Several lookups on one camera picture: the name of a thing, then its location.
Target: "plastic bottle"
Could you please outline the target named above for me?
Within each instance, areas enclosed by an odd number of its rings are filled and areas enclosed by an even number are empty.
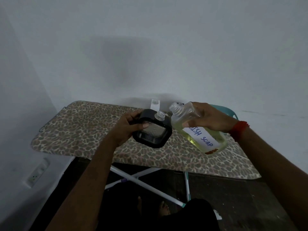
[[[173,113],[171,116],[172,127],[179,131],[181,135],[187,138],[200,151],[205,154],[212,154],[228,146],[228,142],[221,132],[203,127],[183,128],[182,124],[184,122],[201,117],[201,113],[194,108],[191,102],[183,106],[173,103],[169,109]]]

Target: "person's right arm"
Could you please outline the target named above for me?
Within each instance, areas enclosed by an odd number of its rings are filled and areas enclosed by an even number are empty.
[[[202,112],[203,117],[190,120],[183,127],[201,126],[227,133],[237,123],[236,119],[207,103],[193,104]],[[249,127],[242,132],[238,143],[295,225],[300,230],[308,230],[308,174],[288,161]]]

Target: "white wall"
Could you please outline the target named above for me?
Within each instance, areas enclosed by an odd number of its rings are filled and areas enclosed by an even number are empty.
[[[0,230],[27,230],[72,157],[38,153],[30,142],[57,112],[0,7]],[[33,188],[23,181],[47,158]]]
[[[308,172],[308,0],[0,1],[58,111],[223,105]]]

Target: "teal basket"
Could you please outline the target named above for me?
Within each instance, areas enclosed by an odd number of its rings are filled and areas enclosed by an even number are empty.
[[[220,105],[214,105],[214,104],[211,104],[211,106],[213,106],[215,109],[218,109],[220,112],[223,112],[226,115],[229,115],[230,117],[233,117],[238,120],[237,115],[231,109],[224,107],[224,106],[220,106]]]

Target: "floor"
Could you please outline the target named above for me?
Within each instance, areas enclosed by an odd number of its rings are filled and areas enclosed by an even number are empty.
[[[75,158],[61,178],[30,230],[44,230],[63,200],[69,194],[90,161]],[[134,174],[147,167],[115,163],[115,167]],[[110,172],[107,183],[121,179]],[[186,202],[184,175],[179,171],[159,170],[139,178],[145,183]],[[221,230],[297,230],[262,179],[236,180],[201,174],[189,174],[191,198],[206,199],[222,216]],[[142,199],[142,215],[148,221],[156,219],[163,200],[158,195],[134,184]],[[166,201],[171,213],[181,208]]]

